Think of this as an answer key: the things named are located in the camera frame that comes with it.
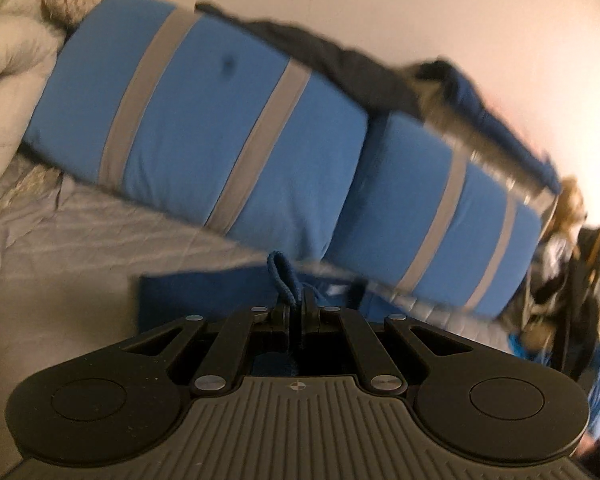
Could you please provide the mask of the brown teddy bear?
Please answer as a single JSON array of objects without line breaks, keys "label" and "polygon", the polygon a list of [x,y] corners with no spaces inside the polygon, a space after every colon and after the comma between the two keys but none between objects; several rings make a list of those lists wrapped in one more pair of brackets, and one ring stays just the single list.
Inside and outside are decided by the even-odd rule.
[{"label": "brown teddy bear", "polygon": [[548,222],[546,234],[548,236],[562,234],[575,243],[586,218],[588,218],[588,212],[578,179],[575,176],[563,178],[562,190],[552,218]]}]

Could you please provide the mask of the blue pillow, grey stripes, right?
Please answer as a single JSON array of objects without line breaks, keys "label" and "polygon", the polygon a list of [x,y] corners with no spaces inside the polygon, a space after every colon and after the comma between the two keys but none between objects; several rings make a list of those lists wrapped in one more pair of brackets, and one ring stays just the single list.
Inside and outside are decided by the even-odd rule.
[{"label": "blue pillow, grey stripes, right", "polygon": [[326,260],[417,299],[494,316],[513,297],[539,215],[415,119],[370,122]]}]

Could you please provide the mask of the blue pillow, grey stripes, left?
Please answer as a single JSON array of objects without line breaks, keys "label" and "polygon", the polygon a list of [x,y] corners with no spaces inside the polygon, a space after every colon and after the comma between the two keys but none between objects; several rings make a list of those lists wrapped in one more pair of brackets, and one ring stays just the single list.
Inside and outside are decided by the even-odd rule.
[{"label": "blue pillow, grey stripes, left", "polygon": [[102,0],[61,50],[24,140],[137,203],[318,259],[366,120],[324,76],[222,18]]}]

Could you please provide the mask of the black garment behind pillows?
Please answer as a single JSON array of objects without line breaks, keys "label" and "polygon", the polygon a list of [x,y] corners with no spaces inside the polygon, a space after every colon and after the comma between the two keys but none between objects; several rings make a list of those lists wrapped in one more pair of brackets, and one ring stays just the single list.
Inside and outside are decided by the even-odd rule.
[{"label": "black garment behind pillows", "polygon": [[359,50],[341,47],[294,24],[238,18],[207,1],[198,1],[195,9],[227,21],[288,54],[325,76],[372,114],[398,110],[419,122],[424,120],[414,90],[396,72]]}]

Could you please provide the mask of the blue t-shirt with logo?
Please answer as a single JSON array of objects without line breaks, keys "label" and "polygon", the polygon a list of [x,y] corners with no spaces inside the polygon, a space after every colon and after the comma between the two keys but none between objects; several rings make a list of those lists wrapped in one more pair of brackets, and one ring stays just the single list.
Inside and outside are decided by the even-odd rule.
[{"label": "blue t-shirt with logo", "polygon": [[147,332],[166,323],[200,315],[222,320],[252,307],[273,307],[278,300],[298,307],[303,294],[320,307],[348,307],[368,322],[381,323],[401,310],[370,289],[362,278],[334,278],[302,272],[280,252],[266,263],[209,272],[143,275],[137,284],[137,327]]}]

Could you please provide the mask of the grey quilted bed cover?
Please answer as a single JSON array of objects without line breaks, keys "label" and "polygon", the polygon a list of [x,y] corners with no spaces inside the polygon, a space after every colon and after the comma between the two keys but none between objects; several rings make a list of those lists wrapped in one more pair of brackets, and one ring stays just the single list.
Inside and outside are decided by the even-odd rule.
[{"label": "grey quilted bed cover", "polygon": [[265,259],[15,156],[0,181],[0,477],[19,460],[4,419],[12,390],[38,370],[133,336],[140,276]]}]

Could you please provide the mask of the blue pillow, grey stripes,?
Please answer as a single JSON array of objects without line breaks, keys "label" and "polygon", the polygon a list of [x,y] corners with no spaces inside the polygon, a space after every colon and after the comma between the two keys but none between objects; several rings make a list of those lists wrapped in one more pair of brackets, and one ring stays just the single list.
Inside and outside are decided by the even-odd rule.
[{"label": "blue pillow, grey stripes,", "polygon": [[102,0],[61,50],[24,140],[137,203],[318,259],[366,120],[324,76],[222,18]]},{"label": "blue pillow, grey stripes,", "polygon": [[417,299],[494,316],[513,297],[539,215],[415,119],[370,122],[326,260]]}]

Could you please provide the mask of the black bag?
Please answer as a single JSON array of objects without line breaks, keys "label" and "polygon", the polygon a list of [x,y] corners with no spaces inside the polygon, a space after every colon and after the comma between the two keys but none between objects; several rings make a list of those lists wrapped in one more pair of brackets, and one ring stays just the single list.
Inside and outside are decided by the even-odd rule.
[{"label": "black bag", "polygon": [[569,261],[533,289],[522,282],[502,314],[514,348],[582,386],[595,382],[600,364],[600,228],[580,231]]}]

